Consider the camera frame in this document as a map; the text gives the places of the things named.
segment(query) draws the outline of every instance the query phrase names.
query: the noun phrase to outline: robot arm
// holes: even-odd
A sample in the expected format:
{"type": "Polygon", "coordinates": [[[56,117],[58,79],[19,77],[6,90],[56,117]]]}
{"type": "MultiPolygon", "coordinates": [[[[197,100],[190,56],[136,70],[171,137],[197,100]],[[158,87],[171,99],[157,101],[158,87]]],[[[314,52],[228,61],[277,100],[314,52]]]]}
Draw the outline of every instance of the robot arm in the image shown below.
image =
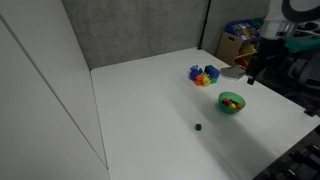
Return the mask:
{"type": "Polygon", "coordinates": [[[285,57],[284,38],[294,35],[297,23],[320,19],[319,0],[271,0],[269,12],[261,28],[258,54],[247,68],[248,84],[265,67],[285,57]]]}

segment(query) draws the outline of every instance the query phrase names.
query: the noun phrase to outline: white panel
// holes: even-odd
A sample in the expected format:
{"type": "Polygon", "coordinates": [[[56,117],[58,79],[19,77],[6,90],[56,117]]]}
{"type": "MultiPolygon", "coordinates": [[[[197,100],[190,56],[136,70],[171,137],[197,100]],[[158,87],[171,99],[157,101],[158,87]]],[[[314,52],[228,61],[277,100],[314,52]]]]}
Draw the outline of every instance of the white panel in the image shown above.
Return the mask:
{"type": "Polygon", "coordinates": [[[102,161],[2,22],[0,39],[0,179],[108,180],[102,161]]]}
{"type": "Polygon", "coordinates": [[[192,48],[91,71],[112,180],[252,179],[320,123],[246,78],[196,87],[187,74],[195,64],[227,67],[192,48]],[[221,112],[223,91],[246,107],[221,112]]]}
{"type": "Polygon", "coordinates": [[[0,0],[0,12],[105,161],[91,77],[60,0],[0,0]]]}

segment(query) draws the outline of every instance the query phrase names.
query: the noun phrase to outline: white table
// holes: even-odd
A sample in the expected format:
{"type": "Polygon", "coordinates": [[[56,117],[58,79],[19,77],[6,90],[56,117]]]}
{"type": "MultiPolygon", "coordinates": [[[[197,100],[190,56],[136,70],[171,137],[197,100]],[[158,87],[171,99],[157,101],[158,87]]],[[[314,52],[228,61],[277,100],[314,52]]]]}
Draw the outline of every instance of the white table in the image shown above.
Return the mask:
{"type": "Polygon", "coordinates": [[[320,123],[246,77],[196,87],[195,64],[227,66],[191,48],[92,71],[111,180],[252,179],[320,123]],[[247,106],[222,113],[223,91],[247,106]]]}

